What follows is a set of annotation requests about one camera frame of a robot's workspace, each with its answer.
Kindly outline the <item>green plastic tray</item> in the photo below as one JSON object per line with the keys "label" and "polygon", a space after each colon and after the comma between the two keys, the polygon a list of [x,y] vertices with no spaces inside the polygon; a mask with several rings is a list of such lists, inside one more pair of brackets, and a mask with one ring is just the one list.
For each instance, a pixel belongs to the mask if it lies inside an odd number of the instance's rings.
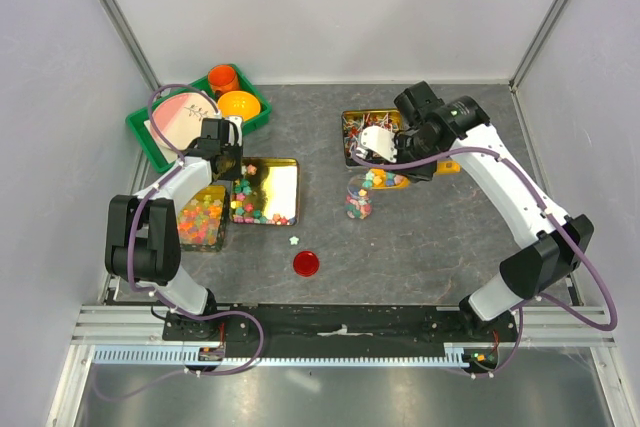
{"label": "green plastic tray", "polygon": [[[260,102],[260,113],[243,122],[242,132],[244,135],[249,135],[268,124],[272,113],[272,106],[266,100],[266,97],[252,84],[239,66],[233,63],[230,63],[230,66],[236,72],[240,89],[252,94]],[[171,151],[168,153],[163,151],[152,136],[148,106],[145,105],[141,109],[129,114],[125,119],[125,123],[133,132],[151,167],[160,174],[167,172],[173,165],[176,156]]]}

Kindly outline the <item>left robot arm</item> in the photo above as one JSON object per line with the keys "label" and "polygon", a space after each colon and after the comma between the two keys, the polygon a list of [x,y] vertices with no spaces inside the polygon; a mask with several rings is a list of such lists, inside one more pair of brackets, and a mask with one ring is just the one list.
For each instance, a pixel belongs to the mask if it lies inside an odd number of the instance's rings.
{"label": "left robot arm", "polygon": [[219,329],[212,291],[181,264],[180,211],[202,189],[242,174],[242,118],[209,118],[201,134],[158,180],[133,195],[116,195],[108,209],[105,268],[134,292],[158,299],[184,316],[185,329],[208,340]]}

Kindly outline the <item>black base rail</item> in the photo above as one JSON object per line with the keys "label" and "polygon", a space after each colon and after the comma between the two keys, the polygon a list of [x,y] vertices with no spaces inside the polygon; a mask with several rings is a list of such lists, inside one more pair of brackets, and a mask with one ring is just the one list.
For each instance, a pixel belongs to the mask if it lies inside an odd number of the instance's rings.
{"label": "black base rail", "polygon": [[473,327],[460,311],[427,305],[233,304],[263,327],[263,359],[440,357],[446,343],[513,342],[510,313]]}

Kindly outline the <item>pink white plate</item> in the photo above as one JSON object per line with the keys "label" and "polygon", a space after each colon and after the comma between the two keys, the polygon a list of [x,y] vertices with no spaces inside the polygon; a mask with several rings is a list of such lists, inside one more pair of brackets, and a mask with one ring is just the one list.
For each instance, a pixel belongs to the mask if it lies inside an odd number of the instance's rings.
{"label": "pink white plate", "polygon": [[219,118],[219,112],[208,98],[201,93],[184,92],[175,94],[153,110],[152,118],[160,134],[151,125],[152,136],[166,151],[185,150],[201,134],[201,124],[207,118]]}

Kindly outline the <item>tin of lollipops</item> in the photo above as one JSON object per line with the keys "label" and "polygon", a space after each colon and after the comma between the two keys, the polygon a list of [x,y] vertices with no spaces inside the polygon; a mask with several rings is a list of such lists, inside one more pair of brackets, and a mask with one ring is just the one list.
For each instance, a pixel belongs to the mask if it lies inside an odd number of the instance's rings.
{"label": "tin of lollipops", "polygon": [[377,126],[397,133],[406,127],[401,114],[395,109],[350,110],[341,115],[341,132],[345,165],[358,167],[351,158],[351,148],[357,144],[361,132]]}

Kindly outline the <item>orange plastic cup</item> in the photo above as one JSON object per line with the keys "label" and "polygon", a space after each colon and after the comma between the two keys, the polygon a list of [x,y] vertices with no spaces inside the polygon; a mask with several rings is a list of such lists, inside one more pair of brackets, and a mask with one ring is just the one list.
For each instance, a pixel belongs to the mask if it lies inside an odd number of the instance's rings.
{"label": "orange plastic cup", "polygon": [[222,96],[240,89],[238,74],[230,64],[220,64],[213,67],[207,74],[207,81],[215,96]]}

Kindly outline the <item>tin of bright star candies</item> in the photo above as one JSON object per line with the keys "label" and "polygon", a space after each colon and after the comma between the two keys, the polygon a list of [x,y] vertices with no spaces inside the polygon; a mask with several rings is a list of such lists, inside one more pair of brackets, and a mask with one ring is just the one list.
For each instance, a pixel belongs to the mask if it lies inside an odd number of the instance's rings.
{"label": "tin of bright star candies", "polygon": [[178,216],[181,248],[185,251],[219,252],[229,220],[230,197],[223,185],[200,190]]}

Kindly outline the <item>orange plastic bowl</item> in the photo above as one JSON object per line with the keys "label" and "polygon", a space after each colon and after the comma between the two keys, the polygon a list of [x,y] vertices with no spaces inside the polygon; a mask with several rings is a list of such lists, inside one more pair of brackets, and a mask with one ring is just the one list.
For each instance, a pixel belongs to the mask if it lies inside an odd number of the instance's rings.
{"label": "orange plastic bowl", "polygon": [[253,119],[261,113],[261,104],[258,98],[249,92],[240,90],[229,91],[221,95],[217,106],[223,116],[239,116],[244,121]]}

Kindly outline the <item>yellow plastic scoop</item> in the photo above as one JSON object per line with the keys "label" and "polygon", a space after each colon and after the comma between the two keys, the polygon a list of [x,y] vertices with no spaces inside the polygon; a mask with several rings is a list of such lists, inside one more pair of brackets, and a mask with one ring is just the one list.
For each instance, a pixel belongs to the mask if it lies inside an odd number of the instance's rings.
{"label": "yellow plastic scoop", "polygon": [[[435,176],[457,174],[461,166],[452,160],[438,161]],[[400,174],[386,172],[382,169],[369,169],[364,176],[365,188],[374,190],[400,190],[411,184],[411,180]]]}

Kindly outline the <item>clear glass jar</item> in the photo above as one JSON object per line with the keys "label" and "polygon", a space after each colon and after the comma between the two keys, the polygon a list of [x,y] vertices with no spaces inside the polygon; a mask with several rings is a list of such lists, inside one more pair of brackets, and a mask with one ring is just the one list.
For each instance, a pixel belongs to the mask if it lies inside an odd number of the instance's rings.
{"label": "clear glass jar", "polygon": [[364,220],[372,213],[372,188],[370,174],[355,175],[349,180],[345,198],[345,212],[349,218]]}

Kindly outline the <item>tin of pastel star candies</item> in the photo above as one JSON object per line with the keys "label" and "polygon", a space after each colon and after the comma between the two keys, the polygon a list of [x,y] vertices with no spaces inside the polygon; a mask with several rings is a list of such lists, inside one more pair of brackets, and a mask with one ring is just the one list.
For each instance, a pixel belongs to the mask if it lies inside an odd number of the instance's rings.
{"label": "tin of pastel star candies", "polygon": [[293,158],[245,157],[231,188],[236,224],[292,226],[299,217],[300,166]]}

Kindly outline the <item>red round lid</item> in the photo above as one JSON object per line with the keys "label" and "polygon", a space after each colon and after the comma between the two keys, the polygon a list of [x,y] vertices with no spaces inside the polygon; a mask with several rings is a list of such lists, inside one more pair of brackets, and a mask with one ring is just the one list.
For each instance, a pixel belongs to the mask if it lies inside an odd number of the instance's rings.
{"label": "red round lid", "polygon": [[318,256],[309,250],[298,252],[293,259],[294,272],[302,277],[314,276],[319,270]]}

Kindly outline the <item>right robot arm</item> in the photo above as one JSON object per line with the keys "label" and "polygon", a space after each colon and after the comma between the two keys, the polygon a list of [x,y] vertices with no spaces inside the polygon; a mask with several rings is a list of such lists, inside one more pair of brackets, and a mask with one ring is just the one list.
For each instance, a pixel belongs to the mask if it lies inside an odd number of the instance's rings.
{"label": "right robot arm", "polygon": [[460,303],[460,333],[481,340],[493,330],[497,317],[580,266],[593,224],[584,214],[568,214],[533,182],[473,98],[446,103],[426,82],[419,82],[404,89],[394,104],[407,126],[394,141],[404,174],[429,179],[435,167],[421,165],[420,160],[446,154],[481,188],[519,247],[500,263],[490,281]]}

